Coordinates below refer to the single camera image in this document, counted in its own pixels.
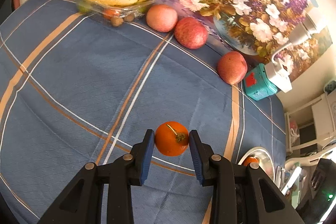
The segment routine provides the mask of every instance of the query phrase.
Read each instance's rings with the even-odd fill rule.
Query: wall
[[[336,0],[316,0],[327,21],[330,35],[336,42]],[[280,92],[278,97],[286,110],[292,110],[316,98],[323,92],[323,86],[335,75],[336,45],[333,44],[293,83],[288,93]]]

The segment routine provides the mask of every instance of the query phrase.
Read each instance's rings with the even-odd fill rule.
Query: orange
[[[189,132],[178,122],[165,122],[155,132],[155,145],[161,154],[179,156],[188,147]]]
[[[111,9],[104,9],[103,10],[103,17],[107,20],[110,20],[112,17],[119,17],[120,12]]]
[[[251,162],[256,162],[256,163],[259,163],[259,160],[255,157],[247,157],[244,162],[243,162],[243,165],[244,166],[248,166]]]

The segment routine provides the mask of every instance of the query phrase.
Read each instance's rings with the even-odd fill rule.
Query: plastic container
[[[76,0],[78,11],[91,18],[114,27],[120,26],[123,21],[133,21],[143,16],[156,0],[146,0],[127,7],[115,7],[99,4],[91,0]]]
[[[243,80],[247,96],[258,101],[277,93],[278,88],[266,76],[265,65],[260,63]]]

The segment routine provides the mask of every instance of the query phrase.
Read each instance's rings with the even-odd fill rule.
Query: metal bowl
[[[275,171],[274,171],[274,164],[270,154],[267,150],[261,146],[254,147],[246,152],[246,154],[240,159],[238,162],[239,165],[242,165],[244,160],[247,157],[256,157],[260,159],[259,166],[264,170],[264,172],[271,178],[274,182],[275,179]]]

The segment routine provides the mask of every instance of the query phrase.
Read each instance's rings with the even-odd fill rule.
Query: red apple
[[[181,19],[175,27],[176,40],[191,50],[202,47],[208,39],[208,31],[201,22],[193,17]]]
[[[245,77],[247,64],[239,52],[228,52],[219,60],[217,72],[224,82],[235,85]]]
[[[158,32],[170,32],[176,25],[177,12],[165,4],[153,5],[147,12],[146,22]]]

